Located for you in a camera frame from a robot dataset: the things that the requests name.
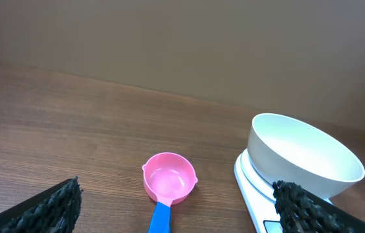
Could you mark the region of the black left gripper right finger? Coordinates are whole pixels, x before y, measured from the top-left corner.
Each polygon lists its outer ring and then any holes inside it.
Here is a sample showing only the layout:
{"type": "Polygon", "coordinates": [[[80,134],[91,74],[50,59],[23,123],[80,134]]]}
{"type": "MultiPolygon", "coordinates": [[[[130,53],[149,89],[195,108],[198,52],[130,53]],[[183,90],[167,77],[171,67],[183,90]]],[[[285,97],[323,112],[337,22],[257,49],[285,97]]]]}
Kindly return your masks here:
{"type": "Polygon", "coordinates": [[[284,233],[365,233],[365,222],[296,183],[277,181],[272,187],[284,233]]]}

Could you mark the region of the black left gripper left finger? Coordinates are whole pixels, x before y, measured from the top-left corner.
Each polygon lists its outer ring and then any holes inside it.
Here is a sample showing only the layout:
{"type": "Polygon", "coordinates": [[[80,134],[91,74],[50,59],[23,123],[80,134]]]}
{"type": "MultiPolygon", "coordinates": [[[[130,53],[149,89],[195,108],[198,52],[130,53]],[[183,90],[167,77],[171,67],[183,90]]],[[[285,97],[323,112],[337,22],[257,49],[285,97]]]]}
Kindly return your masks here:
{"type": "Polygon", "coordinates": [[[82,189],[67,179],[0,213],[0,233],[71,233],[80,216],[82,189]]]}

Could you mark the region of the pink measuring scoop blue handle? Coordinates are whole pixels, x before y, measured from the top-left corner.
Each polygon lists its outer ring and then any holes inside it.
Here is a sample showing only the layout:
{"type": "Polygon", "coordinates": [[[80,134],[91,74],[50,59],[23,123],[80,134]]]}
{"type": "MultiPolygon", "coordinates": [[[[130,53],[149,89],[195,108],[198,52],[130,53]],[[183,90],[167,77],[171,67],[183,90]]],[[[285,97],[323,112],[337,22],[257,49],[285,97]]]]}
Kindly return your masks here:
{"type": "Polygon", "coordinates": [[[148,233],[170,233],[171,206],[184,201],[198,183],[192,164],[183,156],[158,153],[142,165],[144,189],[156,202],[148,233]]]}

